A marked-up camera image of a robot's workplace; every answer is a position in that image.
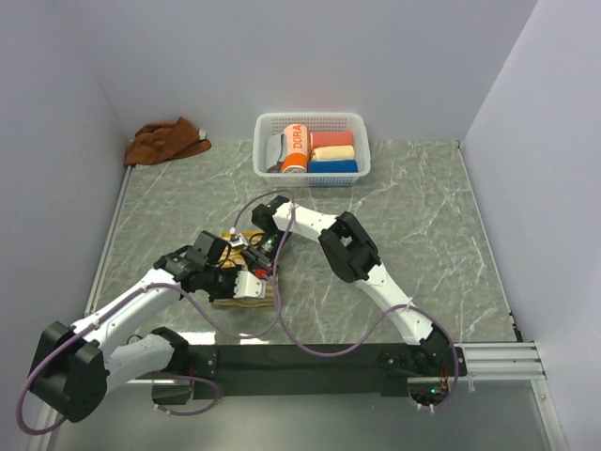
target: table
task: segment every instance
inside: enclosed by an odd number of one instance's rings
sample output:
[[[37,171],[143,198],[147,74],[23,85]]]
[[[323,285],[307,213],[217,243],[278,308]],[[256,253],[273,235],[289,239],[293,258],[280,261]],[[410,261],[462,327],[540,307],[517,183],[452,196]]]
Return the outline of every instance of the table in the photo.
[[[326,213],[348,210],[361,221],[398,285],[433,314],[454,340],[516,341],[458,143],[375,141],[372,170],[352,188],[299,188],[300,205]],[[163,254],[192,243],[202,230],[218,234],[233,211],[267,190],[253,171],[251,141],[223,141],[185,160],[132,169],[89,311],[136,283]],[[250,214],[239,229],[255,229]],[[361,291],[338,280],[318,245],[292,237],[282,258],[283,315],[305,343],[352,343],[380,311]],[[251,333],[272,319],[270,308],[208,306],[230,331]],[[192,344],[237,344],[216,333],[185,301],[144,326],[167,326]],[[370,342],[395,342],[385,320]],[[251,343],[289,343],[275,328]]]

